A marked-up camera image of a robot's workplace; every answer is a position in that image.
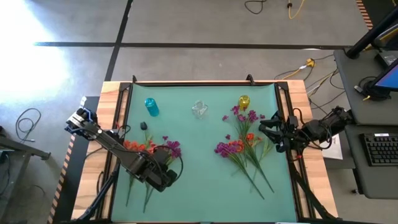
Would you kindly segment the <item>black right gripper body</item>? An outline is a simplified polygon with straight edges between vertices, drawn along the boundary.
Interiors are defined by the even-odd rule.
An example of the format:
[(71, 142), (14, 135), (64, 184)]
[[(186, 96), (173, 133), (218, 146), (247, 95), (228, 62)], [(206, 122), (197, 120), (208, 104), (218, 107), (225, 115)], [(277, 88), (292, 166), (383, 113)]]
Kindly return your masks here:
[(278, 134), (274, 138), (277, 152), (296, 150), (302, 152), (307, 146), (307, 140), (299, 134), (299, 122), (296, 116), (289, 115), (287, 120), (277, 111), (272, 118), (277, 120)]

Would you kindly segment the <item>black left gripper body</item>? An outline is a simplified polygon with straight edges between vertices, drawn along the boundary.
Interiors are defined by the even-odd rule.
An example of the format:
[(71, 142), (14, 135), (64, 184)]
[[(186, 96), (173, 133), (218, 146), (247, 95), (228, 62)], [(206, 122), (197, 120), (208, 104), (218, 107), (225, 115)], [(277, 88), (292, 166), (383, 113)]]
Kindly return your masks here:
[(177, 179), (177, 173), (167, 165), (169, 157), (168, 148), (155, 148), (146, 167), (146, 182), (159, 192), (170, 187)]

